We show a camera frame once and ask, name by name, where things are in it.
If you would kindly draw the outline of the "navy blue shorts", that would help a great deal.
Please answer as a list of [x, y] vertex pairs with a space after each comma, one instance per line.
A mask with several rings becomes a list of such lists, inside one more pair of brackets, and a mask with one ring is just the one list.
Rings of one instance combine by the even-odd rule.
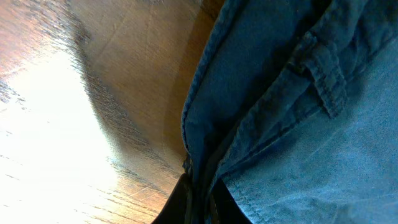
[[396, 223], [397, 2], [226, 1], [182, 136], [192, 223]]

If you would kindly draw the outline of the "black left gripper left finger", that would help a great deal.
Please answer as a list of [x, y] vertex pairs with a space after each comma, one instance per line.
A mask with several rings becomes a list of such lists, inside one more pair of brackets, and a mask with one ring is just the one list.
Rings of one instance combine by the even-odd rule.
[[192, 182], [188, 174], [182, 174], [169, 199], [152, 224], [191, 224]]

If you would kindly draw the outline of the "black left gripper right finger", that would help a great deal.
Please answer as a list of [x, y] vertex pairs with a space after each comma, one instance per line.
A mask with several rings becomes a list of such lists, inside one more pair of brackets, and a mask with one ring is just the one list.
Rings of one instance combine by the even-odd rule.
[[251, 224], [233, 199], [222, 180], [217, 181], [210, 197], [211, 222], [217, 224]]

